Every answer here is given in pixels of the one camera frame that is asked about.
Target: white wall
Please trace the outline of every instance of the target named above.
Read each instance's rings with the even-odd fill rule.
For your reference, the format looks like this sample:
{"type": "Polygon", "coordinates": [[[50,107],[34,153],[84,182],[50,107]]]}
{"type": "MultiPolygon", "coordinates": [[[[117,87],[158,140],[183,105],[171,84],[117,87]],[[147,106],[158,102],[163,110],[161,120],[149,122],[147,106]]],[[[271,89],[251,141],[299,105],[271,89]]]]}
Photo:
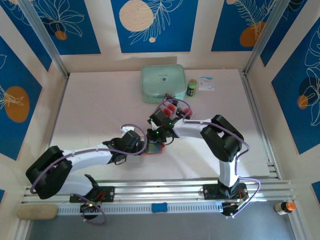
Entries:
{"type": "Polygon", "coordinates": [[[298,199],[313,239],[320,236],[320,205],[311,189],[311,183],[320,181],[320,145],[298,154],[271,82],[319,17],[319,0],[308,0],[266,68],[259,60],[248,76],[280,170],[301,186],[298,199]]]}
{"type": "Polygon", "coordinates": [[[0,36],[42,86],[17,161],[0,154],[0,189],[6,192],[0,206],[0,239],[6,240],[16,230],[16,210],[21,203],[26,185],[30,184],[25,177],[25,171],[37,159],[39,153],[43,152],[44,143],[48,142],[65,80],[54,64],[49,72],[45,70],[1,7],[0,36]]]}
{"type": "Polygon", "coordinates": [[[62,59],[71,73],[139,71],[145,65],[176,63],[185,69],[243,68],[250,51],[211,52],[224,1],[198,1],[191,52],[122,54],[111,1],[85,0],[101,54],[64,55],[62,59]]]}

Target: beige sponge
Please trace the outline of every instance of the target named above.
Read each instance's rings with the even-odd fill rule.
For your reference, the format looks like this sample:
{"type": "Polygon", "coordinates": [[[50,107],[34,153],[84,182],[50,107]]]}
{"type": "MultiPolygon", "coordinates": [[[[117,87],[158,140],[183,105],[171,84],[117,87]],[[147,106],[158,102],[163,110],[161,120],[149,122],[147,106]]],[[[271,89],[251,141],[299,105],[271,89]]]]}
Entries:
{"type": "Polygon", "coordinates": [[[19,207],[16,216],[21,220],[51,220],[57,213],[58,207],[54,204],[28,204],[19,207]]]}

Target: white table surface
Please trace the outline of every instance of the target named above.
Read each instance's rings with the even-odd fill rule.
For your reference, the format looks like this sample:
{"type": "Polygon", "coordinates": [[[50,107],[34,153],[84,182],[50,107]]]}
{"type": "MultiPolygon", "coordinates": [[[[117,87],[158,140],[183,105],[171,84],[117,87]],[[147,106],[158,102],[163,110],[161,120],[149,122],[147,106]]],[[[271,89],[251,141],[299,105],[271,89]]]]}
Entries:
{"type": "MultiPolygon", "coordinates": [[[[241,176],[268,176],[267,155],[260,139],[237,69],[186,70],[187,80],[214,78],[214,91],[197,90],[185,97],[194,120],[224,116],[244,136],[251,151],[240,159],[241,176]]],[[[142,101],[139,71],[71,73],[51,146],[62,150],[93,147],[120,137],[120,126],[147,130],[157,104],[142,101]]],[[[202,139],[179,138],[161,154],[128,156],[121,165],[99,165],[75,174],[96,180],[168,180],[219,176],[219,161],[202,139]]]]}

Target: beige circle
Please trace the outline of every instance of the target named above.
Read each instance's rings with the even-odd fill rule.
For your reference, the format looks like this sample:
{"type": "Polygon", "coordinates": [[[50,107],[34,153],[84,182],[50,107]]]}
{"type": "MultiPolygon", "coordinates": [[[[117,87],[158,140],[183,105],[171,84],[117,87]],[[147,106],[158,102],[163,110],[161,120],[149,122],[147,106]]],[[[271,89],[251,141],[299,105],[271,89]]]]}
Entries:
{"type": "Polygon", "coordinates": [[[154,22],[151,8],[141,0],[127,1],[119,12],[120,22],[131,32],[146,30],[154,22]]]}
{"type": "Polygon", "coordinates": [[[231,5],[231,4],[235,4],[238,0],[226,0],[226,3],[231,5]]]}
{"type": "Polygon", "coordinates": [[[154,43],[155,41],[156,41],[156,39],[155,39],[154,37],[150,37],[150,38],[149,38],[149,42],[150,42],[150,43],[154,43]]]}
{"type": "Polygon", "coordinates": [[[15,4],[15,5],[17,5],[18,4],[18,0],[8,0],[9,2],[11,2],[11,3],[13,3],[13,4],[15,4]]]}

